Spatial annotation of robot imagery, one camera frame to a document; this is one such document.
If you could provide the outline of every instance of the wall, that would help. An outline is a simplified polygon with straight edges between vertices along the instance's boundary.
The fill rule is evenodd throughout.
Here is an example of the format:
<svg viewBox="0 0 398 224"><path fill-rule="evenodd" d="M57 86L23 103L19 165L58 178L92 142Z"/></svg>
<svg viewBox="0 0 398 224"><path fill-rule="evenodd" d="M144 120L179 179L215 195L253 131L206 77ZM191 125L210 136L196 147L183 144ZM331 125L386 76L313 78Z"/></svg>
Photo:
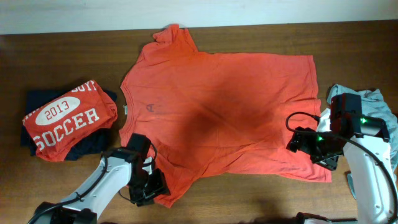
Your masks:
<svg viewBox="0 0 398 224"><path fill-rule="evenodd" d="M398 19L398 0L2 0L0 34Z"/></svg>

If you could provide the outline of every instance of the dark blue cloth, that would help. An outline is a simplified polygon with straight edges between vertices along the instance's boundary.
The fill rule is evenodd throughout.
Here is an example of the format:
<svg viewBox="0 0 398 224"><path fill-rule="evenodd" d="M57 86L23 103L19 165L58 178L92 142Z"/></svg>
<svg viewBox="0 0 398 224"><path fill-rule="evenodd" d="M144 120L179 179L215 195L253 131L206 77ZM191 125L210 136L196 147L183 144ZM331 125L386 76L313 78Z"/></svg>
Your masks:
<svg viewBox="0 0 398 224"><path fill-rule="evenodd" d="M25 114L29 114L33 110L45 105L46 103L64 95L68 91L64 90L31 90L27 92L26 109ZM108 90L104 90L106 94L113 100L116 101L117 95ZM65 160L76 161L83 155L97 154L106 150L109 146L109 129L99 129L93 132L91 135L85 137L80 142L75 144L67 154ZM21 132L21 146L28 146L30 149L30 155L36 155L37 146L33 139L30 137L26 128L22 126Z"/></svg>

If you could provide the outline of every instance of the brown wooden surface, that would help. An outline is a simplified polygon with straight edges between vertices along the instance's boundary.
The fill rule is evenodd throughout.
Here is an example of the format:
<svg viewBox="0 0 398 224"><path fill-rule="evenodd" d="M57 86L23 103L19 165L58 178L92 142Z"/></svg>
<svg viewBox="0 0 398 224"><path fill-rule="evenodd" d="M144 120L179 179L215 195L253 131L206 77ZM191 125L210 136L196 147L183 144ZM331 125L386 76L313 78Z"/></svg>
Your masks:
<svg viewBox="0 0 398 224"><path fill-rule="evenodd" d="M45 162L19 146L25 92L72 89L95 79L118 94L117 130L126 117L119 89L141 48L159 30L125 30L0 36L0 220L25 223L43 201L58 202L97 167L99 156L76 162ZM190 29L199 50L312 54L322 109L334 83L354 89L380 88L398 112L398 22L347 22ZM200 179L171 208L137 208L115 196L101 222L238 223L255 218L293 217L308 212L329 218L356 216L344 158L332 184L307 183L275 175L232 175Z"/></svg>

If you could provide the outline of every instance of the small logo on shirt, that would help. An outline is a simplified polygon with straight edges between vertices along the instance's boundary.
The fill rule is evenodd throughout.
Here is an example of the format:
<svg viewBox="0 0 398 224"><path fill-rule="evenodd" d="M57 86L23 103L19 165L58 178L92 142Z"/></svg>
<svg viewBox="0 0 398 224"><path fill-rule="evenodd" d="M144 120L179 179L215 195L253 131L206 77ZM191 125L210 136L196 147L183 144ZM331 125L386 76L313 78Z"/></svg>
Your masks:
<svg viewBox="0 0 398 224"><path fill-rule="evenodd" d="M59 121L80 105L76 97L66 96L50 103L36 117L37 125L49 125Z"/></svg>
<svg viewBox="0 0 398 224"><path fill-rule="evenodd" d="M155 106L155 104L149 104L149 105L147 105L147 110L148 110L149 112L154 112L154 106Z"/></svg>

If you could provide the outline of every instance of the red cloth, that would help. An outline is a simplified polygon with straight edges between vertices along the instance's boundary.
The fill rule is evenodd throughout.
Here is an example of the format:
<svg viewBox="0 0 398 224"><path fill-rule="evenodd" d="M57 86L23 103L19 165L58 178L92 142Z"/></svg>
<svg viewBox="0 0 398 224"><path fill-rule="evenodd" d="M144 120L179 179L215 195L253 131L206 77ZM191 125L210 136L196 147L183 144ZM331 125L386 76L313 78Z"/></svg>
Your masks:
<svg viewBox="0 0 398 224"><path fill-rule="evenodd" d="M36 156L63 161L71 147L118 118L113 100L88 81L28 114L22 122L37 145Z"/></svg>
<svg viewBox="0 0 398 224"><path fill-rule="evenodd" d="M123 146L132 133L157 146L171 191L158 203L171 207L198 178L224 172L331 182L330 171L286 149L286 117L320 114L311 55L199 52L178 25L154 38L121 85L128 115L120 135ZM290 126L317 124L298 115Z"/></svg>

